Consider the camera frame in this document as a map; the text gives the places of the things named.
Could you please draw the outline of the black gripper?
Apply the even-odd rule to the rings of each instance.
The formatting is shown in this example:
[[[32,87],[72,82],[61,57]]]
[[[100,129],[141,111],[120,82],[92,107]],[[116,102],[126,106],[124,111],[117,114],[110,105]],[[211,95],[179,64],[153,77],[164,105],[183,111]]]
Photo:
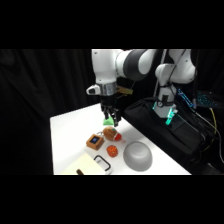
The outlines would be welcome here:
[[[117,127],[120,121],[120,110],[117,106],[117,95],[101,96],[100,97],[101,110],[104,113],[105,120],[108,120],[111,116],[113,117],[114,127]]]

